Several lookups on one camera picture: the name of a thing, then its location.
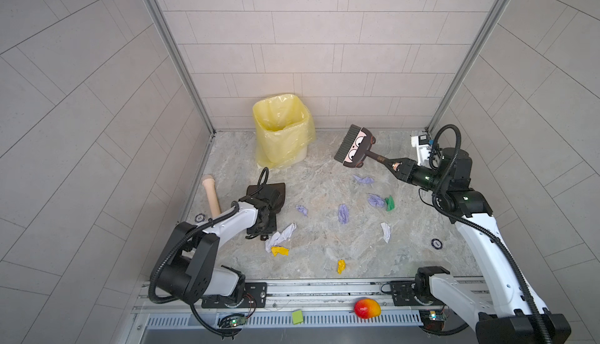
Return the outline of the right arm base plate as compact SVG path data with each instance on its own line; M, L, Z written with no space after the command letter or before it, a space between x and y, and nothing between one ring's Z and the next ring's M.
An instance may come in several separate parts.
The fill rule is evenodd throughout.
M395 307L421 306L416 298L413 281L393 281L389 282L388 285Z

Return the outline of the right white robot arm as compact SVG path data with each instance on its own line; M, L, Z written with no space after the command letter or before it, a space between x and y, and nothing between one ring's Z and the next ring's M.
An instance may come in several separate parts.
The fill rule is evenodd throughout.
M433 207L456 226L473 253L492 306L483 307L446 271L425 271L426 294L456 311L480 343L566 342L571 334L567 319L551 312L530 286L499 233L492 208L471 188L473 161L466 151L443 149L436 169L410 158L380 161L398 180L431 192Z

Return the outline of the dark brown dustpan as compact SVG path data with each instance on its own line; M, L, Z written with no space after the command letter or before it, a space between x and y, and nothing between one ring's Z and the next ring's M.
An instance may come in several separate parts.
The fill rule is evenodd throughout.
M279 214L285 203L286 184L273 183L263 186L249 186L246 189L246 202L257 209L266 207L270 213Z

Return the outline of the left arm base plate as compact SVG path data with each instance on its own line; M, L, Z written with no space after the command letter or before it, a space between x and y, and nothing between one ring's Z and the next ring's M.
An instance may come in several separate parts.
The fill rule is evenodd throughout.
M267 283L250 282L238 284L228 296L207 295L202 298L202 309L264 308Z

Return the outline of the yellow bagged trash bin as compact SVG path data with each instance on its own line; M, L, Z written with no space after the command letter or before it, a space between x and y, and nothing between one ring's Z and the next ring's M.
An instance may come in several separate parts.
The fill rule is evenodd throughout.
M265 98L254 104L256 162L260 167L283 169L303 161L316 139L313 116L295 94Z

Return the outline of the brown hand brush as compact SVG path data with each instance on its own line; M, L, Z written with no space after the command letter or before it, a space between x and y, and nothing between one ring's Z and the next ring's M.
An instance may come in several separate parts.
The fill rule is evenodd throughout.
M376 139L370 130L358 125L350 125L334 159L345 167L361 168L365 159L370 158L388 169L393 169L395 162L371 151L375 142Z

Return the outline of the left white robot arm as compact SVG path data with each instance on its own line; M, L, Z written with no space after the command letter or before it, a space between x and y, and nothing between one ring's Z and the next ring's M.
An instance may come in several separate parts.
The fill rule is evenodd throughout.
M216 266L223 244L245 232L246 239L270 239L277 231L277 214L285 202L284 183L249 186L247 195L231 208L201 225L187 222L172 231L150 276L148 298L162 304L219 298L234 306L244 300L245 275Z

